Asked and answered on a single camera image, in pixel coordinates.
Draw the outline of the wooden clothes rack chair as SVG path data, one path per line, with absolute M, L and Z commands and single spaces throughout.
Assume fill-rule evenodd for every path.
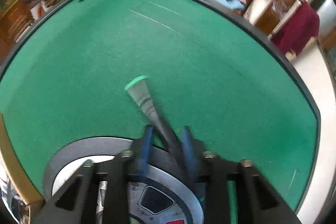
M 255 27 L 267 36 L 272 36 L 274 34 L 273 30 L 296 1 L 302 4 L 306 0 L 272 0 L 258 18 Z

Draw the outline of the black marker green cap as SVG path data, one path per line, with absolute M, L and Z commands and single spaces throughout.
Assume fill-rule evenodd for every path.
M 124 89 L 147 118 L 149 123 L 155 128 L 160 141 L 170 154 L 176 168 L 181 171 L 181 175 L 184 178 L 187 178 L 181 141 L 159 110 L 154 97 L 150 94 L 147 79 L 148 77 L 146 75 L 138 76 L 126 84 Z

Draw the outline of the maroon cloth on rack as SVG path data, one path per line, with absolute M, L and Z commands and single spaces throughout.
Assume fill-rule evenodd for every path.
M 271 41 L 283 55 L 293 52 L 298 56 L 307 42 L 317 38 L 318 34 L 319 16 L 307 2 L 303 2 Z

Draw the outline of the cardboard tray box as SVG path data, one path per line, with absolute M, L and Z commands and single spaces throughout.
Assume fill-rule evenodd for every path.
M 19 162 L 9 139 L 1 114 L 1 163 L 9 176 L 14 189 L 28 209 L 27 223 L 33 223 L 45 199 L 33 185 Z

